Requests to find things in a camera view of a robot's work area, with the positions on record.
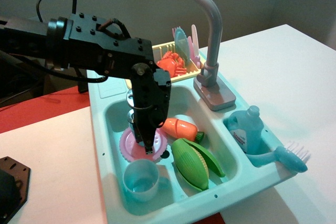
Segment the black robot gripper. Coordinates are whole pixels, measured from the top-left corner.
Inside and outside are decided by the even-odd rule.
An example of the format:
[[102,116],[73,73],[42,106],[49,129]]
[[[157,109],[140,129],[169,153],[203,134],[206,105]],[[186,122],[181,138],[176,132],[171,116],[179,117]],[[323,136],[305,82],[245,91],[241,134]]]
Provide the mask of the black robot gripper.
[[153,65],[137,63],[131,68],[134,105],[133,134],[136,143],[153,153],[155,131],[165,122],[169,110],[171,78],[169,72]]

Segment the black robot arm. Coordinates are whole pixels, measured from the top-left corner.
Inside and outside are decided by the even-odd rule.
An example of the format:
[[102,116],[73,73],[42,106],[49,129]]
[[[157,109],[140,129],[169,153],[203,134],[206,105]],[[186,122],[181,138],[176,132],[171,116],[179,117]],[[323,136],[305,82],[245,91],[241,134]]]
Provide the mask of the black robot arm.
[[169,110],[170,74],[156,65],[151,42],[131,37],[118,19],[83,13],[47,23],[1,18],[1,51],[22,61],[45,59],[55,68],[92,70],[99,82],[130,80],[135,138],[152,152],[155,131]]

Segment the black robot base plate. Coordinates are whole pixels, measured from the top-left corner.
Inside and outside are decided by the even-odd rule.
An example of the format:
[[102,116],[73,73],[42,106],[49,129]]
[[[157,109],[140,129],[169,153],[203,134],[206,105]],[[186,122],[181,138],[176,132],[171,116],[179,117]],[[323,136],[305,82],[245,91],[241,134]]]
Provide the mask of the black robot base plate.
[[1,158],[1,223],[9,223],[27,201],[30,172],[9,156]]

